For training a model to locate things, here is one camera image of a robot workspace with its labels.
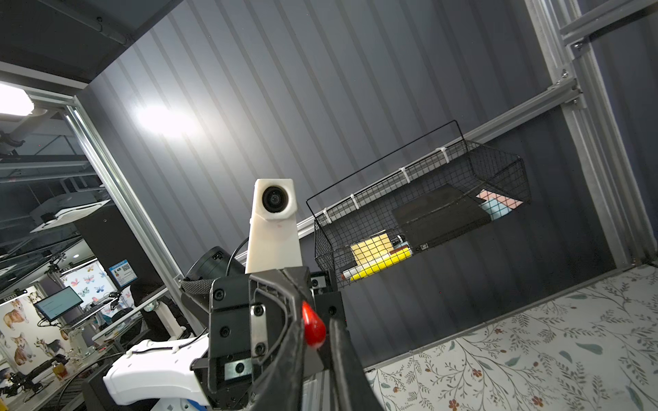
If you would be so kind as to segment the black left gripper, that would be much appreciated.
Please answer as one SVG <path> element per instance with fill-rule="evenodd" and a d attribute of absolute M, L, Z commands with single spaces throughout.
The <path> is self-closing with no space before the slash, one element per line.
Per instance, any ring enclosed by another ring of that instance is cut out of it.
<path fill-rule="evenodd" d="M 224 266 L 194 266 L 181 284 L 183 305 L 207 329 L 207 348 L 191 369 L 211 401 L 249 401 L 252 393 L 249 308 L 267 307 L 270 344 L 306 301 L 327 327 L 327 338 L 315 350 L 306 344 L 303 385 L 328 374 L 332 382 L 329 323 L 345 323 L 343 299 L 325 272 L 305 266 L 247 274 Z"/>

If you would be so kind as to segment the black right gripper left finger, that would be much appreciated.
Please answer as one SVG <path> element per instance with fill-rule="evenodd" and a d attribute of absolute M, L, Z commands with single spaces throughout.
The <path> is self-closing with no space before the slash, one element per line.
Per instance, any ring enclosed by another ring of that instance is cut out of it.
<path fill-rule="evenodd" d="M 279 338 L 270 344 L 267 307 L 256 303 L 249 308 L 252 393 L 250 410 L 298 410 L 303 402 L 304 351 L 303 320 L 298 313 L 288 319 Z"/>

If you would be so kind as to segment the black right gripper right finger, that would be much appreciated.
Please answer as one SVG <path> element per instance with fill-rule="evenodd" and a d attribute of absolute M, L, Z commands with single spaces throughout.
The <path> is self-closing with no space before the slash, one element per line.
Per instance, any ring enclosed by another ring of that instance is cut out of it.
<path fill-rule="evenodd" d="M 331 319 L 328 335 L 331 349 L 332 383 L 339 410 L 382 410 L 380 402 L 368 383 L 345 323 Z"/>

